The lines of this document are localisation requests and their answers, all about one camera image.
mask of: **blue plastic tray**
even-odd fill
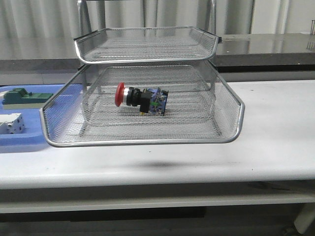
[[[62,86],[63,85],[3,86],[0,87],[0,92],[9,91],[15,88],[25,88],[28,92],[56,93]],[[22,134],[0,134],[0,146],[35,145],[46,142],[41,129],[39,108],[4,110],[2,101],[3,98],[0,99],[0,114],[22,113],[25,129]]]

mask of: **silver mesh tray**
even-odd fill
[[[206,61],[98,67],[85,65],[41,109],[51,145],[226,143],[240,133],[244,104]],[[165,116],[116,107],[119,82],[169,90]]]
[[[75,40],[86,64],[200,60],[214,56],[218,37],[194,27],[102,29]]]

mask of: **white curtain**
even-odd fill
[[[314,0],[217,0],[217,34],[309,31]],[[207,0],[89,1],[92,28],[206,25]],[[0,37],[77,37],[77,0],[0,0]]]

